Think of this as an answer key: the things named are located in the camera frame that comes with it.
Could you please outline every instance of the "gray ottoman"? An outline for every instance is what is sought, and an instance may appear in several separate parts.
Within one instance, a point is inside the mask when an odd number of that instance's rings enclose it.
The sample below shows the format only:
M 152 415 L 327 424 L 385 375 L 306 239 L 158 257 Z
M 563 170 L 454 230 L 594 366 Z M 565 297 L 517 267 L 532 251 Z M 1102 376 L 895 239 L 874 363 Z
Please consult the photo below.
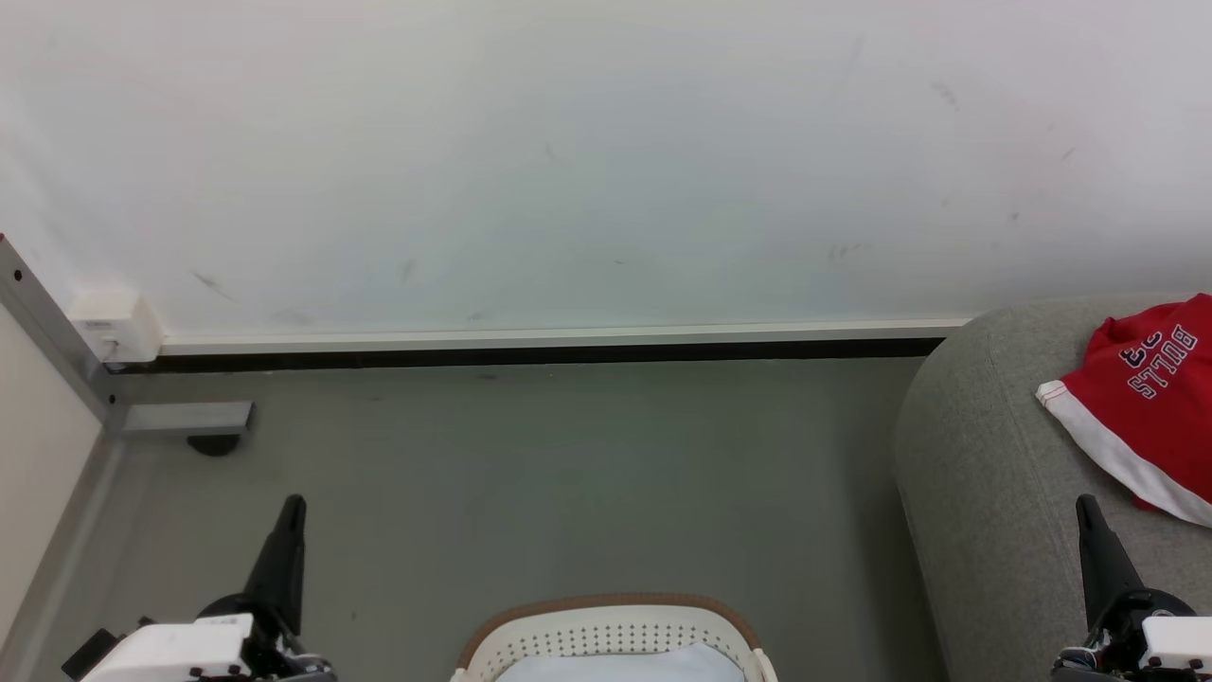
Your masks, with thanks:
M 1212 614 L 1212 531 L 1132 505 L 1035 401 L 1093 329 L 1182 294 L 997 310 L 927 359 L 894 436 L 897 477 L 951 682 L 1047 680 L 1085 636 L 1074 502 L 1098 498 L 1142 580 Z

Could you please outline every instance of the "brown basket rim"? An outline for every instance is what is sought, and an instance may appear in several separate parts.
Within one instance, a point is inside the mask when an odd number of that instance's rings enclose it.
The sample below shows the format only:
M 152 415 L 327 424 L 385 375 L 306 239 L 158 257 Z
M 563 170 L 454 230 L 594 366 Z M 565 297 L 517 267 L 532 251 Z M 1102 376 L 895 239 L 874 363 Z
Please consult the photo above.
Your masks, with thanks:
M 741 615 L 741 613 L 732 607 L 713 600 L 711 597 L 704 597 L 702 595 L 684 595 L 679 592 L 619 592 L 613 595 L 590 595 L 585 597 L 566 597 L 562 600 L 549 600 L 545 602 L 534 602 L 531 604 L 520 606 L 511 608 L 509 611 L 502 612 L 492 618 L 490 618 L 484 625 L 481 625 L 471 640 L 463 648 L 463 653 L 458 659 L 458 667 L 467 670 L 471 665 L 471 658 L 475 655 L 476 649 L 480 644 L 488 638 L 502 625 L 507 623 L 521 619 L 531 618 L 533 615 L 544 615 L 548 613 L 555 613 L 560 611 L 574 611 L 596 607 L 691 607 L 701 608 L 704 611 L 713 612 L 737 629 L 741 636 L 744 637 L 745 644 L 750 649 L 760 649 L 761 642 L 758 640 L 758 634 L 749 625 L 749 621 Z

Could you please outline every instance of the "electrical outlet box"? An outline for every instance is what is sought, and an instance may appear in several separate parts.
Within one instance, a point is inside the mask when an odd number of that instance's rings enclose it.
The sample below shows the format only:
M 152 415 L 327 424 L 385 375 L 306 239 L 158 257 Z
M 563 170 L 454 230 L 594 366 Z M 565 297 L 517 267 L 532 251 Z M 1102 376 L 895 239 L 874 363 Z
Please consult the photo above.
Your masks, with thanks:
M 68 319 L 103 363 L 148 363 L 160 355 L 164 332 L 137 291 L 88 291 L 72 303 Z

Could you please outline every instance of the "floor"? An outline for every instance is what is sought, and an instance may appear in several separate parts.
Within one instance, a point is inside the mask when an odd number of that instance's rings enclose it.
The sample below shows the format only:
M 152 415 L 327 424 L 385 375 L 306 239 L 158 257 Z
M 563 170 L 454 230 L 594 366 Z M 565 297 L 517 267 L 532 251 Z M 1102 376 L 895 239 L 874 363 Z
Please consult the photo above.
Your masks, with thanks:
M 784 681 L 941 680 L 888 454 L 920 362 L 132 378 L 147 402 L 251 399 L 256 425 L 224 459 L 127 446 L 35 678 L 98 624 L 239 590 L 302 493 L 303 641 L 343 680 L 446 681 L 496 612 L 614 591 L 722 600 Z

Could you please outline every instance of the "black baseboard strip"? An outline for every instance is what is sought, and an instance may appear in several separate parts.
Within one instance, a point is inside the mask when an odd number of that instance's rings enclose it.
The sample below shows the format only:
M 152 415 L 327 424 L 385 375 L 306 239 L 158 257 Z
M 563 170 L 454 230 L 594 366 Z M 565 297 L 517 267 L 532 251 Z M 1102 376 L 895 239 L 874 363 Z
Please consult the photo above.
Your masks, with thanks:
M 454 366 L 904 359 L 928 356 L 942 340 L 942 338 L 859 338 L 840 340 L 776 340 L 776 343 L 748 344 L 165 356 L 150 363 L 112 368 L 110 372 L 113 374 L 189 374 Z

